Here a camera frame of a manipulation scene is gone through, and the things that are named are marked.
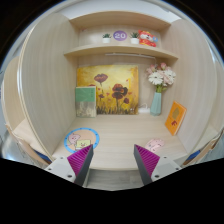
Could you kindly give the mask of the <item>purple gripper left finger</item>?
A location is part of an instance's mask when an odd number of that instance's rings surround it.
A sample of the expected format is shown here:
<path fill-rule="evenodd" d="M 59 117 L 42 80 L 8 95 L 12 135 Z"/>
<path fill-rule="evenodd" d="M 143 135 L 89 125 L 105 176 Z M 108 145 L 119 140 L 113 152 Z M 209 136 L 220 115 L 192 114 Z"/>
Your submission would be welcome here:
<path fill-rule="evenodd" d="M 76 175 L 74 183 L 82 186 L 85 182 L 86 175 L 93 157 L 93 145 L 82 148 L 81 150 L 70 155 L 67 160 Z"/>

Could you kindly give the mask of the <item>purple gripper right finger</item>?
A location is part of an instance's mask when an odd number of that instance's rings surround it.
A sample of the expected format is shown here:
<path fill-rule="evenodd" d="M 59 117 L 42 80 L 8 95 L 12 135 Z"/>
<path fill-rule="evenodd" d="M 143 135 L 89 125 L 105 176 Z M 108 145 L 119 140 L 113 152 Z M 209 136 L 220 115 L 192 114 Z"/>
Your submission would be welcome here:
<path fill-rule="evenodd" d="M 150 184 L 152 182 L 152 173 L 155 170 L 160 157 L 137 144 L 134 145 L 134 157 L 143 184 Z"/>

